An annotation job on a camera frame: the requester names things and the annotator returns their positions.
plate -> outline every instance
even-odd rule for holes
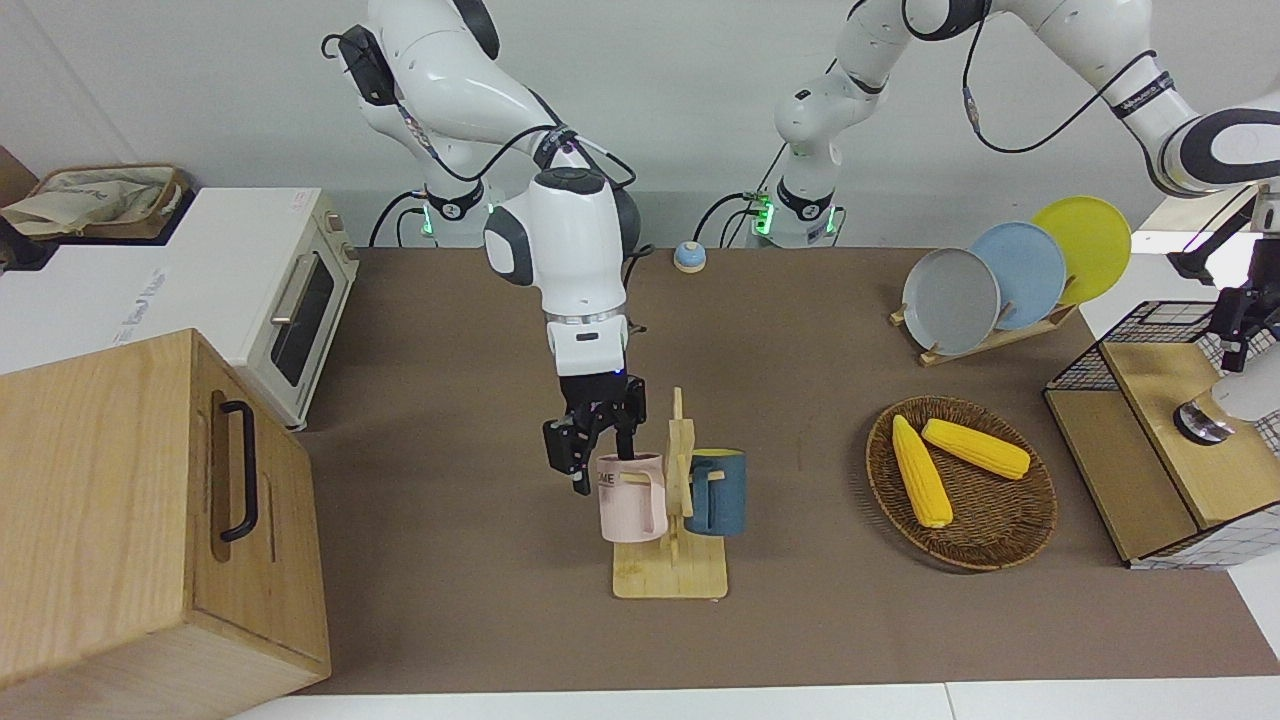
[[[1029,452],[1030,469],[1023,479],[1007,480],[924,443],[942,475],[955,520],[946,528],[923,528],[911,512],[893,455],[893,415],[902,415],[916,430],[929,418],[938,418],[992,434]],[[968,570],[1000,570],[1027,562],[1044,550],[1057,527],[1057,496],[1036,450],[1012,425],[968,400],[922,396],[884,410],[867,438],[867,477],[881,510],[906,539]]]
[[[1014,306],[996,323],[1016,331],[1044,319],[1066,284],[1066,260],[1053,237],[1030,223],[1002,223],[969,249],[982,258],[1000,286],[1000,300]]]
[[[1000,316],[1000,286],[980,258],[934,250],[911,268],[902,288],[906,329],[925,350],[964,355],[987,340]]]
[[[1111,290],[1129,266],[1133,231],[1106,200],[1079,195],[1047,205],[1032,218],[1062,249],[1066,275],[1062,305],[1079,305]]]

pink mug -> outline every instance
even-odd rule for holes
[[[667,532],[667,484],[662,455],[635,460],[605,455],[595,461],[600,534],[609,542],[649,542]]]

yellow corn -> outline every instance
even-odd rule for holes
[[[929,445],[1010,480],[1023,479],[1032,465],[1032,456],[1016,445],[937,418],[924,424],[923,436]]]
[[[901,415],[893,416],[893,455],[902,473],[906,497],[911,500],[915,520],[925,528],[945,528],[951,524],[951,501],[942,487],[938,469],[933,466],[929,450],[920,436]]]

small cabinet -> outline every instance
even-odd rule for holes
[[[227,717],[329,675],[306,452],[195,331],[0,375],[0,717]]]

table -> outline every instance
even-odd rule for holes
[[[1124,570],[1039,388],[1088,347],[1061,331],[937,368],[884,316],[919,250],[643,260],[639,448],[680,384],[699,445],[744,447],[749,530],[730,596],[623,602],[589,498],[545,468],[562,401],[536,292],[479,251],[362,256],[317,389],[312,456],[334,676],[314,693],[572,691],[1276,674],[1224,573]],[[986,405],[1038,448],[1060,528],[1033,562],[940,570],[893,534],[863,443],[922,393]]]

